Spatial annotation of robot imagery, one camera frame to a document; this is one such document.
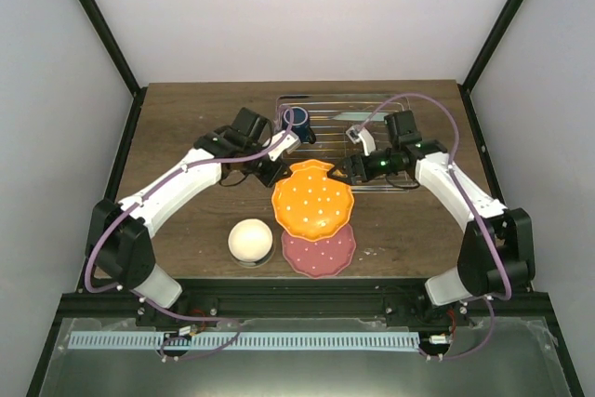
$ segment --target blue mug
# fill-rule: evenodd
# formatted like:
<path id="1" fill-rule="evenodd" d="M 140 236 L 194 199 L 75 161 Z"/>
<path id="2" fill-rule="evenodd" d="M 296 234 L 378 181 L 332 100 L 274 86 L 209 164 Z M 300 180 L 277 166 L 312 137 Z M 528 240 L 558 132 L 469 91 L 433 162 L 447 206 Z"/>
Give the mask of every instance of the blue mug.
<path id="1" fill-rule="evenodd" d="M 310 127 L 310 114 L 303 107 L 293 106 L 291 110 L 294 112 L 294 124 L 291 126 L 291 131 L 299 137 L 302 143 L 314 144 L 316 142 L 316 135 Z M 289 111 L 286 110 L 281 116 L 281 127 L 283 130 L 287 129 L 289 123 Z"/>

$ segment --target black frame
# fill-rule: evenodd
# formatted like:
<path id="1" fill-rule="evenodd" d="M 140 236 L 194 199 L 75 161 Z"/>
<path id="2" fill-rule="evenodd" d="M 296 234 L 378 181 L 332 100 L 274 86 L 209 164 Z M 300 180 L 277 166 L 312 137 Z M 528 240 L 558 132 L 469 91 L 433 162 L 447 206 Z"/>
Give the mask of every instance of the black frame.
<path id="1" fill-rule="evenodd" d="M 105 197 L 115 200 L 147 87 L 139 86 L 95 0 L 79 1 L 132 96 L 126 127 L 105 191 Z M 504 198 L 477 116 L 473 110 L 471 91 L 496 51 L 522 1 L 508 0 L 506 2 L 464 83 L 459 85 L 490 191 L 494 197 L 501 201 L 504 201 Z M 180 280 L 186 293 L 198 297 L 200 305 L 216 307 L 218 315 L 231 318 L 382 317 L 386 319 L 387 325 L 408 326 L 410 330 L 414 331 L 443 330 L 448 326 L 447 320 L 428 325 L 415 319 L 408 311 L 399 311 L 399 309 L 408 310 L 407 307 L 410 307 L 411 304 L 411 295 L 422 287 L 424 281 L 425 279 L 341 278 L 318 281 L 307 279 Z M 138 300 L 127 293 L 107 292 L 101 295 L 87 293 L 83 287 L 83 274 L 81 274 L 77 291 L 64 294 L 60 300 L 27 395 L 38 395 L 42 388 L 63 319 L 137 318 L 139 317 L 139 305 Z M 584 395 L 548 294 L 533 292 L 528 287 L 526 291 L 515 291 L 511 301 L 495 301 L 494 307 L 498 316 L 544 317 L 549 331 L 558 339 L 556 349 L 572 395 Z M 486 315 L 487 310 L 481 302 L 469 305 L 467 316 Z M 156 326 L 163 324 L 163 319 L 154 321 Z"/>

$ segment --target white wall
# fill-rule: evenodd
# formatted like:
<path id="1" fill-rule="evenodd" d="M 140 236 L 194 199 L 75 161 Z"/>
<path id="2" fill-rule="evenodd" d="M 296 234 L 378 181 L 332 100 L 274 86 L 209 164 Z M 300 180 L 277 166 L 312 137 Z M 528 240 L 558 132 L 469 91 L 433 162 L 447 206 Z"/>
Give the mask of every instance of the white wall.
<path id="1" fill-rule="evenodd" d="M 130 94 L 76 0 L 0 0 L 0 394 L 73 291 Z"/>
<path id="2" fill-rule="evenodd" d="M 531 214 L 548 291 L 595 395 L 595 2 L 525 0 L 473 102 L 510 205 Z"/>
<path id="3" fill-rule="evenodd" d="M 506 0 L 97 0 L 143 85 L 455 78 Z"/>

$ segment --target round white object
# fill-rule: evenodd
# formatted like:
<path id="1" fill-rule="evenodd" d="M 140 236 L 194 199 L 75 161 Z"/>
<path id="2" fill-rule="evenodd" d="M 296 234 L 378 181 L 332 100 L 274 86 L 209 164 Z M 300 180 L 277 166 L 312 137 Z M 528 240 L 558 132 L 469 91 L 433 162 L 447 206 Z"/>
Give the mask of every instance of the round white object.
<path id="1" fill-rule="evenodd" d="M 227 244 L 236 259 L 257 262 L 271 251 L 272 231 L 262 220 L 247 218 L 231 229 Z"/>

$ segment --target cable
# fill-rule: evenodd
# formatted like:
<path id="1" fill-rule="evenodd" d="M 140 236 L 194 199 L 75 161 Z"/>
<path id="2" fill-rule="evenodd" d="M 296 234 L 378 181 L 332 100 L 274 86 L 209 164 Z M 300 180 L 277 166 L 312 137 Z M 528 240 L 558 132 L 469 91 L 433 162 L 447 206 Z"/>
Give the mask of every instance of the cable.
<path id="1" fill-rule="evenodd" d="M 450 319 L 452 321 L 452 325 L 450 328 L 450 338 L 451 338 L 451 342 L 455 341 L 455 332 L 456 332 L 456 318 L 455 318 L 455 311 L 453 311 L 452 309 L 449 309 L 446 314 L 448 316 L 450 316 Z"/>
<path id="2" fill-rule="evenodd" d="M 231 188 L 233 186 L 239 186 L 246 181 L 246 179 L 248 178 L 249 175 L 250 174 L 244 174 L 244 176 L 241 179 L 239 179 L 238 181 L 236 181 L 235 183 L 222 183 L 223 180 L 220 180 L 218 182 L 218 185 L 222 186 L 223 188 Z"/>
<path id="3" fill-rule="evenodd" d="M 206 316 L 205 313 L 203 311 L 201 311 L 200 309 L 192 309 L 190 311 L 190 315 L 195 315 L 196 313 L 199 313 L 201 316 Z M 205 331 L 205 329 L 206 329 L 206 322 L 203 321 L 197 334 L 202 334 Z"/>
<path id="4" fill-rule="evenodd" d="M 487 297 L 483 297 L 483 300 L 485 301 L 485 305 L 487 306 L 487 311 L 490 312 L 490 328 L 488 329 L 487 335 L 485 336 L 485 338 L 482 340 L 482 342 L 480 344 L 478 344 L 474 348 L 469 349 L 468 351 L 464 351 L 464 352 L 458 353 L 456 355 L 450 355 L 447 357 L 439 357 L 440 361 L 446 361 L 446 360 L 450 361 L 450 360 L 458 360 L 461 358 L 465 358 L 465 357 L 472 355 L 473 353 L 479 351 L 480 349 L 485 347 L 485 345 L 488 343 L 488 341 L 494 334 L 494 327 L 496 326 L 496 315 L 494 314 L 494 307 L 492 307 L 492 303 L 490 302 L 490 300 Z M 419 353 L 429 359 L 435 358 L 435 356 L 432 357 L 431 355 L 428 355 L 421 348 L 419 349 Z"/>
<path id="5" fill-rule="evenodd" d="M 213 158 L 213 159 L 208 159 L 208 160 L 200 160 L 197 162 L 192 162 L 192 163 L 188 163 L 187 165 L 187 169 L 192 169 L 194 167 L 200 166 L 200 165 L 209 165 L 211 163 L 219 163 L 219 164 L 223 164 L 223 163 L 244 163 L 244 162 L 251 162 L 252 160 L 257 160 L 260 157 L 265 156 L 267 153 L 269 153 L 270 151 L 273 151 L 274 149 L 276 149 L 279 145 L 281 145 L 281 143 L 289 136 L 289 133 L 291 132 L 291 128 L 294 124 L 294 111 L 293 109 L 289 108 L 289 122 L 287 123 L 287 129 L 285 130 L 285 132 L 283 133 L 283 136 L 278 139 L 275 143 L 271 144 L 269 147 L 267 147 L 266 149 L 264 149 L 263 151 L 256 153 L 254 155 L 248 155 L 246 157 L 238 157 L 238 158 Z M 161 188 L 163 188 L 167 182 L 169 182 L 170 180 L 174 179 L 175 177 L 177 177 L 179 174 L 185 172 L 183 169 L 177 169 L 176 171 L 171 172 L 169 175 L 167 175 L 165 178 L 163 178 L 162 180 L 160 180 L 159 182 L 157 182 L 150 190 L 148 190 L 147 192 L 145 192 L 145 194 L 143 194 L 142 196 L 142 200 L 148 200 L 149 198 L 151 198 L 151 196 L 153 194 L 155 194 L 157 191 L 159 191 Z M 128 209 L 123 210 L 123 212 L 112 222 L 112 224 L 110 224 L 110 226 L 105 230 L 105 232 L 103 232 L 103 234 L 100 236 L 99 240 L 97 241 L 97 243 L 95 244 L 95 246 L 93 247 L 93 249 L 91 250 L 91 253 L 89 254 L 89 259 L 86 263 L 85 266 L 85 288 L 90 292 L 90 293 L 101 293 L 101 292 L 105 292 L 106 290 L 110 290 L 112 288 L 115 288 L 118 286 L 117 283 L 111 283 L 108 285 L 104 285 L 102 287 L 94 287 L 93 284 L 91 284 L 91 280 L 92 280 L 92 274 L 93 274 L 93 266 L 95 265 L 95 261 L 97 260 L 97 257 L 99 255 L 99 251 L 101 250 L 101 248 L 103 247 L 103 245 L 105 244 L 105 242 L 108 240 L 108 238 L 112 235 L 112 233 L 118 228 L 118 226 L 128 217 L 130 216 L 130 213 L 132 213 L 135 209 L 137 209 L 139 207 L 139 204 L 133 204 L 131 205 Z M 180 315 L 177 313 L 174 313 L 168 309 L 164 309 L 163 307 L 159 306 L 157 303 L 153 302 L 152 300 L 144 297 L 143 295 L 141 295 L 140 293 L 131 290 L 132 293 L 134 293 L 135 295 L 137 295 L 140 298 L 144 298 L 145 302 L 147 302 L 149 305 L 151 305 L 152 307 L 154 307 L 157 311 L 163 313 L 164 315 L 167 315 L 171 318 L 174 319 L 178 319 L 178 320 L 182 320 L 182 321 L 194 321 L 194 322 L 228 322 L 228 323 L 233 323 L 236 325 L 237 327 L 237 331 L 235 333 L 235 335 L 228 341 L 226 341 L 225 343 L 223 343 L 222 345 L 214 348 L 211 351 L 207 351 L 207 352 L 203 352 L 202 354 L 198 355 L 198 356 L 192 356 L 192 358 L 200 358 L 200 357 L 206 357 L 208 355 L 212 355 L 214 353 L 220 352 L 222 350 L 224 350 L 225 348 L 227 348 L 228 346 L 230 346 L 232 343 L 235 342 L 235 340 L 238 339 L 238 337 L 240 336 L 240 333 L 242 331 L 242 327 L 240 326 L 240 323 L 236 320 L 233 320 L 231 318 L 221 318 L 221 317 L 204 317 L 204 316 L 187 316 L 187 315 Z"/>
<path id="6" fill-rule="evenodd" d="M 234 337 L 227 340 L 225 343 L 217 346 L 216 348 L 214 348 L 211 351 L 202 352 L 202 353 L 198 353 L 195 355 L 183 355 L 181 357 L 175 357 L 175 358 L 177 358 L 177 360 L 175 360 L 175 361 L 184 362 L 184 361 L 189 361 L 189 360 L 196 360 L 198 358 L 209 357 L 209 356 L 211 356 L 215 353 L 219 353 L 219 352 L 223 351 L 225 348 L 229 347 L 231 344 L 233 344 L 235 342 L 236 339 L 238 339 L 239 336 L 240 336 L 240 332 L 237 332 Z M 188 339 L 185 337 L 171 337 L 171 338 L 167 338 L 164 340 L 161 347 L 159 348 L 159 354 L 161 355 L 163 362 L 166 361 L 165 348 L 167 347 L 167 345 L 173 343 L 174 341 L 178 341 L 178 340 L 188 341 Z"/>
<path id="7" fill-rule="evenodd" d="M 393 188 L 396 188 L 397 190 L 402 190 L 402 191 L 416 190 L 417 188 L 419 188 L 421 186 L 417 180 L 416 180 L 416 183 L 414 185 L 412 185 L 412 186 L 409 186 L 409 185 L 395 185 L 394 183 L 392 183 L 389 180 L 389 175 L 388 174 L 386 176 L 384 176 L 384 180 L 386 180 L 387 183 L 389 183 L 389 185 L 392 186 Z"/>
<path id="8" fill-rule="evenodd" d="M 197 162 L 188 163 L 187 170 L 192 169 L 197 166 L 200 166 L 200 165 L 209 165 L 211 163 L 223 164 L 223 163 L 251 162 L 252 160 L 257 160 L 258 158 L 265 156 L 267 153 L 269 153 L 270 151 L 273 151 L 279 145 L 281 145 L 281 143 L 283 143 L 283 141 L 289 136 L 289 133 L 291 132 L 291 128 L 294 124 L 294 111 L 291 108 L 289 108 L 289 111 L 290 111 L 290 114 L 289 114 L 290 116 L 289 116 L 289 123 L 287 123 L 287 129 L 283 133 L 283 136 L 280 139 L 278 139 L 277 141 L 275 141 L 268 148 L 262 150 L 259 153 L 255 153 L 253 155 L 247 155 L 246 157 L 211 158 L 208 160 L 199 160 Z M 182 174 L 183 172 L 185 172 L 185 171 L 182 168 L 172 171 L 165 178 L 163 178 L 159 182 L 157 182 L 150 190 L 145 192 L 142 196 L 142 201 L 149 200 L 153 194 L 155 194 L 161 188 L 163 188 L 170 180 L 174 179 L 175 177 L 177 177 L 179 174 Z M 105 242 L 108 240 L 108 238 L 112 235 L 112 233 L 115 231 L 115 229 L 118 228 L 118 226 L 124 221 L 124 219 L 127 218 L 130 215 L 130 213 L 132 213 L 138 207 L 139 207 L 139 204 L 133 204 L 128 209 L 124 210 L 122 212 L 122 214 L 120 214 L 120 216 L 118 216 L 112 222 L 112 224 L 107 228 L 107 230 L 105 232 L 103 232 L 103 234 L 100 236 L 99 240 L 97 241 L 97 243 L 91 250 L 91 253 L 89 254 L 89 259 L 88 259 L 88 261 L 86 263 L 86 267 L 85 267 L 85 288 L 90 293 L 105 292 L 106 290 L 110 290 L 117 286 L 117 283 L 111 283 L 108 285 L 104 285 L 102 287 L 94 287 L 93 284 L 91 284 L 93 266 L 95 265 L 95 261 L 97 260 L 99 251 L 101 250 L 101 248 L 103 247 Z"/>
<path id="9" fill-rule="evenodd" d="M 271 120 L 267 120 L 267 127 L 269 129 L 269 140 L 267 141 L 267 143 L 265 145 L 262 146 L 262 149 L 267 149 L 269 146 L 271 146 L 272 143 L 272 135 L 273 135 L 273 130 L 272 130 L 272 122 Z M 250 174 L 253 174 L 254 172 L 252 170 L 246 171 L 246 173 L 244 174 L 244 176 L 239 179 L 238 181 L 236 181 L 235 183 L 223 183 L 223 179 L 221 179 L 218 182 L 219 186 L 222 186 L 223 188 L 231 188 L 233 186 L 239 186 L 242 183 L 244 183 L 247 179 L 248 176 Z"/>
<path id="10" fill-rule="evenodd" d="M 455 118 L 453 117 L 453 115 L 450 112 L 448 112 L 448 109 L 446 109 L 438 100 L 436 100 L 432 97 L 429 97 L 427 95 L 423 95 L 421 93 L 401 93 L 399 95 L 395 95 L 394 97 L 387 99 L 382 104 L 380 104 L 378 107 L 376 107 L 374 109 L 374 111 L 371 112 L 367 116 L 367 118 L 359 125 L 358 130 L 362 131 L 362 129 L 364 129 L 364 127 L 372 120 L 372 118 L 374 118 L 374 115 L 376 115 L 378 112 L 380 112 L 388 104 L 390 104 L 391 102 L 393 102 L 397 99 L 406 98 L 406 97 L 416 97 L 416 98 L 425 99 L 425 100 L 431 102 L 432 104 L 437 106 L 441 111 L 443 111 L 444 114 L 446 115 L 446 117 L 448 118 L 448 121 L 450 121 L 450 124 L 453 127 L 453 131 L 455 132 L 455 142 L 453 143 L 452 150 L 448 154 L 448 174 L 449 174 L 450 178 L 453 180 L 453 183 L 455 183 L 455 186 L 458 189 L 459 193 L 463 197 L 463 200 L 465 201 L 465 204 L 467 205 L 467 207 L 469 208 L 469 211 L 473 215 L 473 218 L 477 222 L 477 225 L 480 228 L 480 232 L 482 232 L 483 239 L 485 240 L 485 243 L 487 244 L 487 247 L 490 250 L 490 254 L 492 255 L 492 259 L 494 260 L 494 263 L 496 265 L 498 273 L 500 274 L 500 278 L 502 279 L 502 284 L 504 285 L 504 295 L 503 296 L 499 295 L 499 294 L 492 294 L 492 295 L 494 297 L 504 299 L 504 300 L 510 299 L 510 297 L 512 296 L 512 286 L 510 285 L 509 276 L 506 274 L 506 270 L 504 269 L 504 264 L 502 263 L 502 260 L 500 259 L 500 256 L 498 255 L 496 245 L 494 244 L 494 241 L 490 237 L 490 233 L 487 230 L 485 223 L 483 222 L 482 216 L 480 216 L 479 211 L 477 210 L 477 208 L 475 207 L 475 205 L 473 204 L 473 202 L 471 201 L 471 199 L 465 192 L 465 189 L 460 184 L 460 182 L 458 181 L 458 178 L 456 177 L 456 174 L 455 174 L 454 161 L 455 161 L 456 151 L 458 150 L 458 143 L 460 140 L 460 135 L 458 132 L 458 127 L 456 125 Z"/>

